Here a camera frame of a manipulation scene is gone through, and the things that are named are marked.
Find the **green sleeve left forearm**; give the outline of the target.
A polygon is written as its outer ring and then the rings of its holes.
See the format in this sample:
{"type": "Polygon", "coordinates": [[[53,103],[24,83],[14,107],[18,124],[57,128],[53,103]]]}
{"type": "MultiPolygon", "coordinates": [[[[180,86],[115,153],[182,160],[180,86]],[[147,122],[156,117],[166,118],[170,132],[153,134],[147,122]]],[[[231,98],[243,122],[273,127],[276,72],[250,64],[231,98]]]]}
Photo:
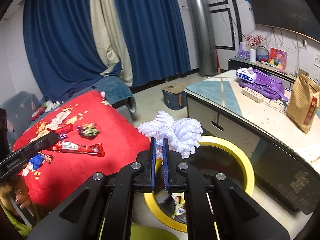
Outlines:
{"type": "Polygon", "coordinates": [[[11,222],[15,230],[24,238],[27,239],[29,236],[29,233],[32,229],[32,227],[29,227],[25,225],[24,223],[21,223],[18,219],[16,219],[1,203],[1,207],[7,217],[7,219],[11,222]]]}

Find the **person's left hand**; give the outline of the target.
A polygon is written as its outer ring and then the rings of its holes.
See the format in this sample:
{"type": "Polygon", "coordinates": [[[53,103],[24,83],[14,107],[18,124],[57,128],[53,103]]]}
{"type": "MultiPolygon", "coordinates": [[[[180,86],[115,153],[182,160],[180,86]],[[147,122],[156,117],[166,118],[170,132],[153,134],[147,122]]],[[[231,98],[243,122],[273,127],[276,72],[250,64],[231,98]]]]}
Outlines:
{"type": "Polygon", "coordinates": [[[17,179],[1,183],[1,203],[13,216],[19,217],[20,215],[7,197],[7,194],[12,190],[15,191],[15,203],[18,204],[20,208],[23,209],[31,204],[29,189],[23,176],[18,176],[17,179]]]}

